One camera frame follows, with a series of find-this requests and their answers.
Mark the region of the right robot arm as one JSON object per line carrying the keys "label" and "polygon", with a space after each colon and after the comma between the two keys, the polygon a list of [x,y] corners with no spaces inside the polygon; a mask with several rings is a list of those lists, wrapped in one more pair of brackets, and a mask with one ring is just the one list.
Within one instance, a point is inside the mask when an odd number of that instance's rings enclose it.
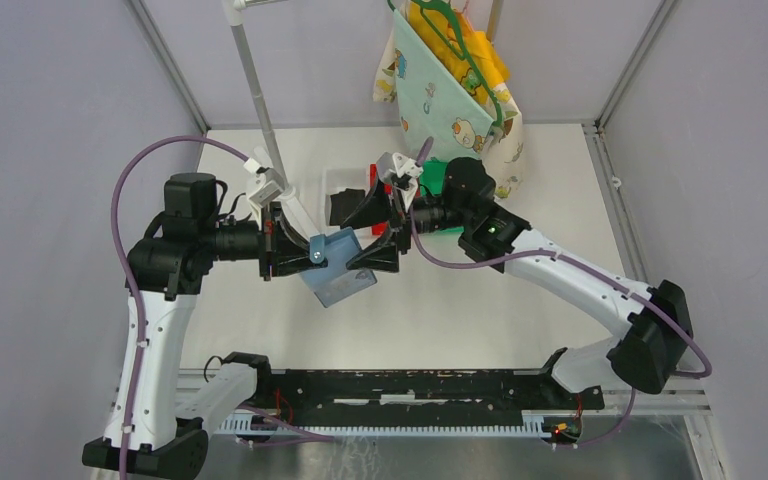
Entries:
{"label": "right robot arm", "polygon": [[482,162],[459,157],[446,164],[442,190],[421,194],[423,166],[386,153],[363,200],[343,228],[384,224],[372,244],[352,257],[350,270],[396,273],[401,256],[417,248],[450,270],[492,268],[532,282],[601,324],[609,338],[561,350],[537,382],[540,400],[562,408],[577,393],[621,381],[650,395],[661,393],[688,350],[698,353],[685,292],[668,280],[657,286],[605,270],[559,246],[494,199],[496,183]]}

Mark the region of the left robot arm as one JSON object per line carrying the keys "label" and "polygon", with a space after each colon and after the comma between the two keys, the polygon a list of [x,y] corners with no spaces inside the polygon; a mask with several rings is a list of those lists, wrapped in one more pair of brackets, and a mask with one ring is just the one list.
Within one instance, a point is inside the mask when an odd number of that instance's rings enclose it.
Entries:
{"label": "left robot arm", "polygon": [[117,399],[104,433],[82,462],[121,478],[193,479],[208,441],[243,403],[278,397],[267,357],[233,352],[188,401],[175,400],[183,344],[204,278],[221,261],[256,261],[264,279],[326,264],[324,244],[296,191],[258,174],[243,220],[221,211],[227,187],[206,173],[181,173],[164,186],[164,206],[145,235],[121,250],[129,333]]}

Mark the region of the blue card holder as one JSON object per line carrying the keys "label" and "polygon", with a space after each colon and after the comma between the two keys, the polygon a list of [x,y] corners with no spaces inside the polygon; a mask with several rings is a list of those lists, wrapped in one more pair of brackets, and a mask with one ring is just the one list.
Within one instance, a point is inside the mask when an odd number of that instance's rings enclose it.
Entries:
{"label": "blue card holder", "polygon": [[310,239],[309,260],[313,268],[300,276],[323,307],[332,307],[377,284],[372,270],[347,266],[360,252],[360,242],[351,228]]}

